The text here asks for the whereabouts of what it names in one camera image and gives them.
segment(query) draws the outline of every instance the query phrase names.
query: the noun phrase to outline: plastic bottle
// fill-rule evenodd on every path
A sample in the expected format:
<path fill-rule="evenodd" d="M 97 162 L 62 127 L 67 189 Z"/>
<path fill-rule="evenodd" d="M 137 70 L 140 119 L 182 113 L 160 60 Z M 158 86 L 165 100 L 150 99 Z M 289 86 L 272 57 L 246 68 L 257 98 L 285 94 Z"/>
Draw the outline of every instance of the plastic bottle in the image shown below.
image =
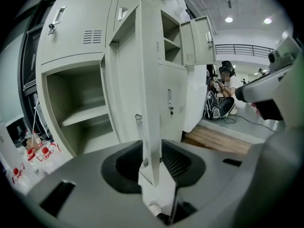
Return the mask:
<path fill-rule="evenodd" d="M 48 173 L 53 172 L 58 168 L 58 163 L 56 161 L 56 157 L 54 156 L 54 152 L 48 150 L 47 147 L 42 148 L 42 153 L 44 155 L 44 167 Z"/>
<path fill-rule="evenodd" d="M 26 149 L 28 149 L 29 147 L 28 147 L 28 145 L 27 145 L 27 139 L 24 137 L 23 133 L 19 133 L 18 136 L 19 136 L 19 139 L 20 139 L 22 145 L 23 145 Z"/>
<path fill-rule="evenodd" d="M 24 166 L 19 170 L 17 167 L 13 170 L 12 182 L 18 182 L 22 190 L 27 190 L 31 186 L 30 179 L 24 174 Z"/>
<path fill-rule="evenodd" d="M 41 148 L 43 146 L 43 143 L 35 131 L 33 132 L 33 138 L 36 141 L 36 143 L 38 144 L 38 146 Z"/>
<path fill-rule="evenodd" d="M 34 170 L 38 170 L 39 169 L 39 164 L 36 162 L 36 154 L 35 154 L 35 149 L 34 148 L 30 148 L 28 151 L 28 163 L 31 165 L 31 167 Z"/>
<path fill-rule="evenodd" d="M 31 139 L 32 135 L 28 132 L 28 130 L 25 130 L 25 138 L 26 139 Z"/>

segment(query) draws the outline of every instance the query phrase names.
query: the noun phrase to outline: wooden pallet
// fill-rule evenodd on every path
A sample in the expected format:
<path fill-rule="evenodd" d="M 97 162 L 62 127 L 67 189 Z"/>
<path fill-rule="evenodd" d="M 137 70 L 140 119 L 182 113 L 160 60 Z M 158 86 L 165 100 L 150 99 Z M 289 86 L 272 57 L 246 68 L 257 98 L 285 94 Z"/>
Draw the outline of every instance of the wooden pallet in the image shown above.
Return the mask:
<path fill-rule="evenodd" d="M 241 154 L 247 154 L 251 146 L 247 142 L 199 125 L 190 133 L 185 134 L 183 142 L 207 149 Z"/>

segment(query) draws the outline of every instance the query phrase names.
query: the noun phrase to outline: locker handle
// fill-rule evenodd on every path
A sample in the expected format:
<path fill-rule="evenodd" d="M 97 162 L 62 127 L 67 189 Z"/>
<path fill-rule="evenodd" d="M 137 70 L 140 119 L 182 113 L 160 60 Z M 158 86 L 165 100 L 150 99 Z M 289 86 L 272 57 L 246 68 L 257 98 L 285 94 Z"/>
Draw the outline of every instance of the locker handle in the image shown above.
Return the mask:
<path fill-rule="evenodd" d="M 211 31 L 206 32 L 206 38 L 208 43 L 212 43 Z"/>
<path fill-rule="evenodd" d="M 56 15 L 55 15 L 55 17 L 54 17 L 53 25 L 59 24 L 59 23 L 61 22 L 62 17 L 63 17 L 63 14 L 64 14 L 66 8 L 67 8 L 66 6 L 63 6 L 63 7 L 59 8 L 59 9 L 57 10 L 57 13 L 56 13 Z"/>
<path fill-rule="evenodd" d="M 128 9 L 120 7 L 118 10 L 118 21 L 122 21 L 123 18 L 127 15 Z"/>

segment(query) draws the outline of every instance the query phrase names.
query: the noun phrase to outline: railing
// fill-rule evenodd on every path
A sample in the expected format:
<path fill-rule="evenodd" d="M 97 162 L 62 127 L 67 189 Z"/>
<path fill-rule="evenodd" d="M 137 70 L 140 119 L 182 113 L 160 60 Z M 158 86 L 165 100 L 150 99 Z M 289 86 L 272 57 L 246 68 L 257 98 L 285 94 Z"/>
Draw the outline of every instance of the railing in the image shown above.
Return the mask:
<path fill-rule="evenodd" d="M 268 57 L 269 52 L 273 49 L 243 44 L 220 44 L 215 45 L 215 50 L 217 54 L 241 54 L 255 57 Z"/>

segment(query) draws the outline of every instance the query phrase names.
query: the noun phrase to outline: cable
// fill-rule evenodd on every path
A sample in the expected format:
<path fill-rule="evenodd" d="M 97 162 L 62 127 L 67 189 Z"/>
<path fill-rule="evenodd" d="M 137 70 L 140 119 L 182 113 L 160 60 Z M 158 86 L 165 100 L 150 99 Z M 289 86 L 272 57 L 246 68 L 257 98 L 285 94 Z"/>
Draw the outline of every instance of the cable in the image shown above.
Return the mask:
<path fill-rule="evenodd" d="M 244 118 L 244 117 L 242 117 L 242 116 L 239 116 L 239 115 L 235 115 L 235 116 L 241 117 L 241 118 L 243 118 L 244 120 L 246 120 L 247 122 L 250 122 L 251 124 L 254 124 L 254 125 L 260 125 L 260 126 L 263 126 L 263 127 L 265 127 L 265 128 L 268 128 L 269 130 L 271 130 L 271 131 L 273 131 L 274 133 L 276 133 L 276 131 L 272 130 L 272 129 L 271 129 L 271 128 L 269 128 L 269 127 L 266 127 L 266 126 L 265 126 L 265 125 L 263 125 L 263 124 L 257 124 L 257 123 L 253 123 L 253 122 L 251 122 L 251 121 L 247 120 L 246 118 Z"/>
<path fill-rule="evenodd" d="M 227 124 L 231 124 L 231 123 L 226 122 L 225 119 L 230 119 L 230 120 L 232 120 L 232 121 L 233 121 L 233 122 L 231 122 L 232 124 L 235 124 L 235 123 L 236 123 L 236 120 L 234 120 L 234 119 L 232 119 L 232 118 L 224 117 L 223 120 L 224 120 L 224 122 L 227 123 Z"/>
<path fill-rule="evenodd" d="M 37 112 L 37 105 L 39 103 L 39 98 L 37 98 L 36 107 L 35 107 L 35 114 L 34 114 L 34 123 L 33 123 L 33 131 L 32 131 L 32 146 L 34 141 L 34 127 L 35 127 L 35 119 L 36 119 L 36 112 Z"/>

